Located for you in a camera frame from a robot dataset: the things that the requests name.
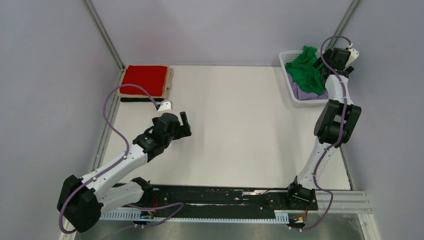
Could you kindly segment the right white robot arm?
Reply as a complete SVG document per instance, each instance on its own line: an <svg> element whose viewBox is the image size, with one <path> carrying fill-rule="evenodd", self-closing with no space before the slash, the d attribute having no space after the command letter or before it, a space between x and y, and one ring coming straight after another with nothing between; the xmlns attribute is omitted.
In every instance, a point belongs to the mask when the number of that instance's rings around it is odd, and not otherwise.
<svg viewBox="0 0 424 240"><path fill-rule="evenodd" d="M286 204L292 209L311 205L315 199L318 180L331 156L347 143L362 113L348 91L351 63L359 52L348 46L326 50L313 65L319 68L328 92L328 101L321 112L313 134L313 150L300 173L288 186Z"/></svg>

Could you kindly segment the green t shirt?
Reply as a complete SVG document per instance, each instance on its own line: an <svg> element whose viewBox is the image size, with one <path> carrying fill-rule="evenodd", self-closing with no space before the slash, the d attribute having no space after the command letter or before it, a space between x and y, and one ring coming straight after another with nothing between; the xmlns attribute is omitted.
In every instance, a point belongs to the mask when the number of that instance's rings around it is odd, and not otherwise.
<svg viewBox="0 0 424 240"><path fill-rule="evenodd" d="M315 47L304 45L302 53L292 62L285 63L284 67L301 90L321 95L326 88L319 70L313 66L318 60L316 53L317 49Z"/></svg>

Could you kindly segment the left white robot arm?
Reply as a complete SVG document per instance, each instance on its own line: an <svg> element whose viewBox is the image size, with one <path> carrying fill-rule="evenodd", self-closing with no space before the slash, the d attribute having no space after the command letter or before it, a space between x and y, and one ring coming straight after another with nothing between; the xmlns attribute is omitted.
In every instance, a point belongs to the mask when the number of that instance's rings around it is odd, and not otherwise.
<svg viewBox="0 0 424 240"><path fill-rule="evenodd" d="M130 172L161 155L170 143L192 135L186 112L165 112L152 119L153 125L138 135L126 149L106 165L83 175L67 177L61 188L57 210L59 228L65 234L91 229L103 214L128 204L142 207L153 201L146 181L135 178L115 187Z"/></svg>

